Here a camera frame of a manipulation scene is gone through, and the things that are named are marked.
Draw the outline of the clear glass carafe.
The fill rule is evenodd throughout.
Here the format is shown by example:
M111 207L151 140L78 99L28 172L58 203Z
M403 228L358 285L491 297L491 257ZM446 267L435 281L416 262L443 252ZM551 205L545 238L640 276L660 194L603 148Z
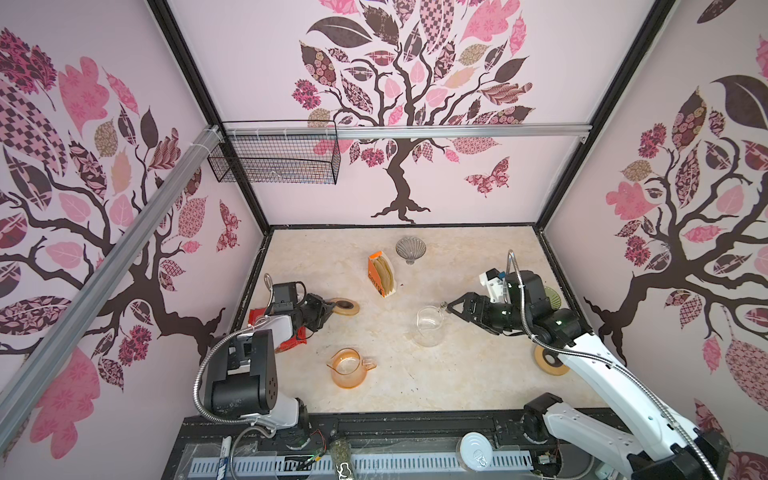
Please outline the clear glass carafe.
M414 340L423 347L440 345L445 338L444 310L435 306L420 309L416 315Z

